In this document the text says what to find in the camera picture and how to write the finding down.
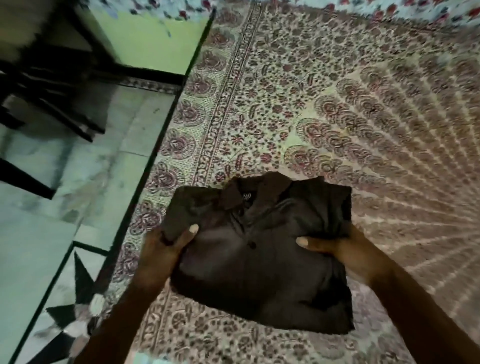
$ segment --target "person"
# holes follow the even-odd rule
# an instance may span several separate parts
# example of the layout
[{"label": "person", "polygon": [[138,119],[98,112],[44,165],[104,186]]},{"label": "person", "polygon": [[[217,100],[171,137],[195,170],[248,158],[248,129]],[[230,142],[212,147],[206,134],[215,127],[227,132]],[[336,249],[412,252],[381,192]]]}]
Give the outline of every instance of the person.
[{"label": "person", "polygon": [[[144,314],[198,229],[196,224],[190,226],[171,246],[163,243],[160,229],[146,234],[131,283],[77,356],[75,364],[124,363]],[[380,299],[417,364],[480,362],[479,346],[410,274],[352,224],[348,238],[299,237],[297,244],[312,254],[333,255],[367,284]]]}]

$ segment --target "dark brown shirt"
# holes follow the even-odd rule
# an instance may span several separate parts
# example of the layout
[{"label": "dark brown shirt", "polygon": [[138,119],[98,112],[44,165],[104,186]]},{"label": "dark brown shirt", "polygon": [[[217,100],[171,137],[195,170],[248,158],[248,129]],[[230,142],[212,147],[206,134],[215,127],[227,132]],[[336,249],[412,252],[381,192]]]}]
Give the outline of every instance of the dark brown shirt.
[{"label": "dark brown shirt", "polygon": [[233,179],[223,190],[181,187],[162,222],[173,241],[200,225],[171,284],[213,308],[284,329],[353,329],[345,267],[295,244],[299,236],[346,236],[349,187],[277,173]]}]

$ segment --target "yellow-green wall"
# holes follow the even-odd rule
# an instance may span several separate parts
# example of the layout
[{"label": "yellow-green wall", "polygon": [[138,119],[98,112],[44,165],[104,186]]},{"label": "yellow-green wall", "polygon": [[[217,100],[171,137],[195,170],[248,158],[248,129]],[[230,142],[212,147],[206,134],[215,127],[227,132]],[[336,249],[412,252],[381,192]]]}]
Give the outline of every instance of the yellow-green wall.
[{"label": "yellow-green wall", "polygon": [[80,16],[115,57],[131,67],[185,74],[208,19],[201,22],[79,10]]}]

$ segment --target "person's left hand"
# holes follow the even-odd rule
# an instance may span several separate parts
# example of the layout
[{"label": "person's left hand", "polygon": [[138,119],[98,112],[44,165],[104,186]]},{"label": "person's left hand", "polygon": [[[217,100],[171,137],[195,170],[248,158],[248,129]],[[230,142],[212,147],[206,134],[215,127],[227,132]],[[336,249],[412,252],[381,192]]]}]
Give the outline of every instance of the person's left hand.
[{"label": "person's left hand", "polygon": [[182,249],[192,241],[197,231],[197,224],[190,226],[172,245],[165,245],[161,228],[155,228],[145,234],[132,284],[159,294],[170,277]]}]

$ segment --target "shirt collar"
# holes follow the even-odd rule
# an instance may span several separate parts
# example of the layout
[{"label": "shirt collar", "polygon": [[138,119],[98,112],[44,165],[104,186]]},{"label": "shirt collar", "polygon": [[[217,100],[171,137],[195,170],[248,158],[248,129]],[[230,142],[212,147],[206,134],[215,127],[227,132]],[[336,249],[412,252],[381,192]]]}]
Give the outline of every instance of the shirt collar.
[{"label": "shirt collar", "polygon": [[220,194],[220,205],[229,210],[243,204],[243,192],[256,191],[256,201],[276,202],[282,192],[292,183],[287,176],[278,172],[267,172],[259,177],[234,177]]}]

